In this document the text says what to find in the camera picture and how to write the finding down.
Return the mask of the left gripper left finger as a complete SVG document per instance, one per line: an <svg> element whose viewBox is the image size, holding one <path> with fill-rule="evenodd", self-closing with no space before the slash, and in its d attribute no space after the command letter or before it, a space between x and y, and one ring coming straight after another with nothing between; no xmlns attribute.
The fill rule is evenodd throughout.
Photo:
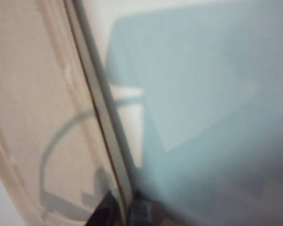
<svg viewBox="0 0 283 226"><path fill-rule="evenodd" d="M118 215L118 203L112 192L108 191L86 222L86 226L116 226Z"/></svg>

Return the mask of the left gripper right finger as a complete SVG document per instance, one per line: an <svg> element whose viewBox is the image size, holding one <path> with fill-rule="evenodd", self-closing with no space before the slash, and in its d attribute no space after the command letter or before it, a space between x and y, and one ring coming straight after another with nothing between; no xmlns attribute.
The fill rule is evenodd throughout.
<svg viewBox="0 0 283 226"><path fill-rule="evenodd" d="M130 206L129 212L129 225L130 226L152 226L153 203L143 193L137 191L134 194L133 201Z"/></svg>

